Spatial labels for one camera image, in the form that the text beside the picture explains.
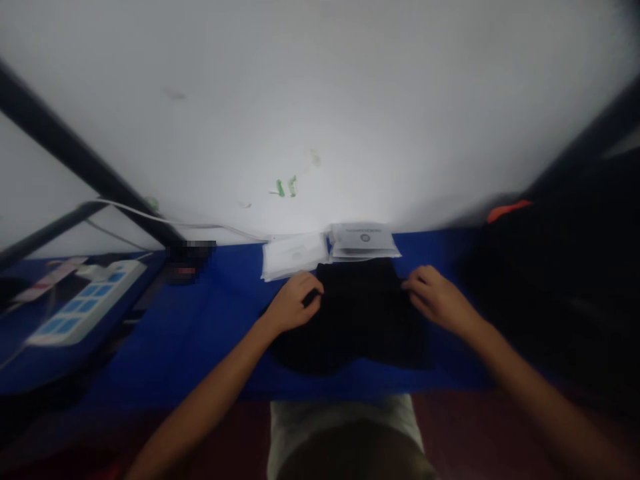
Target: metal pole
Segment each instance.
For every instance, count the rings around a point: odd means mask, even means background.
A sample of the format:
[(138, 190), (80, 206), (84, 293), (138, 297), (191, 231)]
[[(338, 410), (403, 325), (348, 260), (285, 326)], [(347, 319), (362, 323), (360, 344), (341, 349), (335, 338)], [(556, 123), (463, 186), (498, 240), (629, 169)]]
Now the metal pole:
[[(0, 62), (0, 110), (104, 198), (157, 216), (110, 166)], [(172, 226), (120, 209), (165, 247), (185, 239)]]
[(90, 216), (106, 207), (104, 203), (84, 203), (76, 210), (58, 218), (46, 227), (32, 233), (30, 236), (14, 243), (12, 246), (0, 252), (0, 272), (9, 268), (14, 263), (19, 262), (28, 254), (38, 250), (38, 248), (48, 244), (51, 240), (78, 223), (88, 219)]

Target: table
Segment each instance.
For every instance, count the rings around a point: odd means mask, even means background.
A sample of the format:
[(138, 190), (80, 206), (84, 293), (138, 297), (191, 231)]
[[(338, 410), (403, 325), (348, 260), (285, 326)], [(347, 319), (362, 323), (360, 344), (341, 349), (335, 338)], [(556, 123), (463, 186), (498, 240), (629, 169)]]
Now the table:
[[(394, 235), (403, 254), (398, 276), (432, 264), (455, 282), (453, 266), (477, 238), (475, 229)], [(79, 407), (149, 408), (177, 405), (255, 322), (284, 280), (265, 283), (261, 245), (218, 247), (198, 282), (164, 286), (119, 352), (98, 375)], [(475, 354), (452, 334), (430, 325), (433, 370), (410, 371), (358, 359), (332, 377), (306, 377), (267, 354), (241, 399), (367, 399), (426, 389), (492, 386)]]

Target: power cord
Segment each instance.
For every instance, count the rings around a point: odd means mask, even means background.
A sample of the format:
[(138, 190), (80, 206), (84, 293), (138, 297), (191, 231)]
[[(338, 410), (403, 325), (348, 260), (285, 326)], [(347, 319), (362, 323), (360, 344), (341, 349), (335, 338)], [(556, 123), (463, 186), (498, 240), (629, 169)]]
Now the power cord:
[(153, 250), (151, 250), (151, 249), (146, 249), (146, 248), (144, 248), (144, 247), (141, 247), (140, 245), (138, 245), (138, 244), (136, 244), (136, 243), (132, 242), (131, 240), (127, 240), (126, 238), (123, 238), (123, 237), (121, 237), (120, 235), (116, 235), (114, 232), (110, 232), (110, 231), (109, 231), (109, 230), (107, 230), (106, 228), (101, 227), (100, 225), (98, 225), (98, 224), (96, 224), (96, 223), (92, 222), (92, 221), (91, 221), (91, 220), (89, 220), (89, 219), (86, 219), (86, 220), (85, 220), (85, 223), (86, 223), (86, 224), (88, 224), (88, 225), (90, 225), (90, 226), (92, 226), (92, 227), (93, 227), (93, 228), (95, 228), (96, 230), (100, 230), (102, 233), (106, 233), (106, 234), (107, 234), (108, 236), (110, 236), (110, 237), (113, 237), (113, 238), (115, 238), (115, 239), (117, 239), (117, 240), (120, 240), (120, 241), (122, 241), (122, 242), (124, 242), (124, 243), (127, 243), (128, 245), (130, 245), (130, 246), (132, 246), (132, 247), (134, 247), (134, 248), (137, 248), (138, 250), (148, 251), (148, 252), (153, 251)]
[(236, 228), (230, 227), (228, 225), (222, 225), (222, 224), (216, 224), (216, 223), (182, 223), (182, 222), (173, 221), (173, 220), (166, 220), (164, 218), (156, 217), (154, 215), (149, 215), (148, 213), (144, 213), (144, 212), (138, 211), (136, 209), (133, 209), (133, 208), (129, 207), (128, 205), (124, 205), (123, 203), (118, 203), (118, 202), (115, 202), (115, 201), (112, 201), (112, 200), (106, 200), (106, 199), (94, 199), (94, 200), (89, 200), (88, 202), (98, 202), (98, 203), (106, 203), (108, 205), (114, 205), (116, 207), (123, 208), (125, 210), (129, 210), (130, 212), (136, 213), (136, 214), (140, 215), (141, 217), (146, 217), (148, 219), (156, 220), (156, 221), (162, 222), (162, 223), (168, 223), (170, 225), (177, 225), (179, 227), (188, 227), (188, 228), (194, 228), (194, 229), (216, 229), (216, 228), (222, 228), (222, 229), (229, 230), (231, 232), (237, 233), (238, 235), (242, 235), (244, 237), (248, 237), (248, 238), (253, 239), (253, 240), (267, 241), (267, 238), (264, 235), (254, 235), (252, 233), (247, 233), (247, 232), (244, 232), (242, 230), (238, 230)]

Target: power strip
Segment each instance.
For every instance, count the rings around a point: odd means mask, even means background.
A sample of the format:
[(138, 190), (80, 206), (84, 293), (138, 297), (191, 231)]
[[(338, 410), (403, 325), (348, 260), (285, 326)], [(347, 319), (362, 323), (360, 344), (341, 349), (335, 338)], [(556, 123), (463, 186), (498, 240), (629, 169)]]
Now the power strip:
[(147, 269), (136, 260), (113, 262), (105, 281), (94, 281), (44, 323), (26, 343), (64, 347), (80, 342)]

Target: white cable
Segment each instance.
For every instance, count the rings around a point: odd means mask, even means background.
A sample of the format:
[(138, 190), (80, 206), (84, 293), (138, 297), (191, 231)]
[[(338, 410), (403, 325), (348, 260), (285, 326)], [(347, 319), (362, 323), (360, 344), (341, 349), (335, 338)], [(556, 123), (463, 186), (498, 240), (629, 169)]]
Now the white cable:
[(188, 227), (188, 228), (195, 228), (195, 229), (223, 228), (225, 230), (232, 231), (234, 233), (237, 233), (238, 235), (242, 235), (242, 236), (248, 237), (250, 239), (260, 240), (260, 241), (267, 241), (267, 238), (264, 235), (262, 235), (262, 236), (254, 235), (252, 233), (247, 233), (247, 232), (244, 232), (242, 230), (235, 229), (235, 228), (230, 227), (228, 225), (222, 225), (222, 224), (216, 224), (216, 223), (182, 223), (182, 222), (178, 222), (178, 221), (166, 220), (164, 218), (156, 217), (154, 215), (149, 215), (148, 213), (144, 213), (144, 212), (138, 211), (136, 209), (133, 209), (133, 208), (129, 207), (128, 205), (124, 205), (123, 203), (118, 203), (118, 202), (114, 202), (112, 200), (106, 200), (106, 199), (94, 199), (94, 200), (89, 200), (86, 203), (89, 203), (89, 202), (107, 203), (109, 205), (114, 205), (116, 207), (124, 208), (125, 210), (129, 210), (130, 212), (134, 212), (134, 213), (140, 215), (141, 217), (146, 217), (148, 219), (156, 220), (156, 221), (162, 222), (162, 223), (168, 223), (170, 225), (177, 225), (179, 227)]
[(150, 255), (153, 255), (155, 252), (149, 252), (149, 253), (145, 253), (144, 255), (140, 255), (139, 257), (134, 258), (134, 260), (142, 260), (143, 258), (146, 258)]

